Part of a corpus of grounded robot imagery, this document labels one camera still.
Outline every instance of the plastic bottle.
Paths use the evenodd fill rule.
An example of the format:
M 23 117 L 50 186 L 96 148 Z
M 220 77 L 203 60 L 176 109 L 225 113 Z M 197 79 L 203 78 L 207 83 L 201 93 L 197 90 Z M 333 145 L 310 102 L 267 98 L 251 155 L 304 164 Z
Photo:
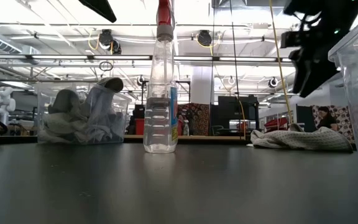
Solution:
M 147 152 L 168 153 L 178 142 L 177 88 L 173 81 L 173 27 L 168 0 L 158 7 L 157 41 L 147 85 L 143 145 Z
M 184 136 L 189 136 L 189 125 L 188 125 L 189 121 L 185 120 L 185 125 L 183 127 L 183 135 Z

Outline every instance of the blue label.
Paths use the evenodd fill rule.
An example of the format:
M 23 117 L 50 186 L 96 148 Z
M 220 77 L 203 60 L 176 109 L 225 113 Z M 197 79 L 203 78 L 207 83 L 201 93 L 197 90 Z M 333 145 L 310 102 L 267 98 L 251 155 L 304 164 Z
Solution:
M 178 138 L 178 92 L 171 87 L 171 138 L 175 141 Z
M 176 126 L 178 123 L 178 92 L 176 87 L 171 87 L 171 125 Z

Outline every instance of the dark table surface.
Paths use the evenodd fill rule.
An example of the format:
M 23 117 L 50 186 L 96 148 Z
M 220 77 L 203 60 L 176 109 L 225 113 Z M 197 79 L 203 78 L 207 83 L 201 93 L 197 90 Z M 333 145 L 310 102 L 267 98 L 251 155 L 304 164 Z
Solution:
M 358 223 L 358 157 L 245 146 L 0 146 L 0 223 Z

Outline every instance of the gray towel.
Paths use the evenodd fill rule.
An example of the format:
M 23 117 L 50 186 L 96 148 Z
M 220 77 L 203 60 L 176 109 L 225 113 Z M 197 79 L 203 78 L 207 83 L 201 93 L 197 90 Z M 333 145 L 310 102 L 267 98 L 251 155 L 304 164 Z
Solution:
M 352 150 L 349 141 L 336 131 L 321 127 L 313 133 L 306 133 L 297 124 L 291 124 L 288 131 L 264 134 L 253 130 L 251 141 L 255 147 L 274 149 Z

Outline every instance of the crumpled cloth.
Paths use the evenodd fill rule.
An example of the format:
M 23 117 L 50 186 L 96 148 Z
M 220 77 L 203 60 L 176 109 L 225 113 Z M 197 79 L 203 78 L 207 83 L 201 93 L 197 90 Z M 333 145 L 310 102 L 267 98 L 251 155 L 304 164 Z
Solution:
M 60 90 L 49 114 L 44 114 L 39 139 L 42 142 L 92 144 L 122 141 L 124 120 L 121 112 L 115 112 L 115 92 L 103 87 L 104 78 L 80 100 L 71 89 Z
M 315 132 L 306 133 L 297 124 L 291 124 L 288 131 L 264 134 L 253 130 L 251 141 L 254 147 L 273 149 L 352 151 L 350 142 L 332 129 L 321 127 Z

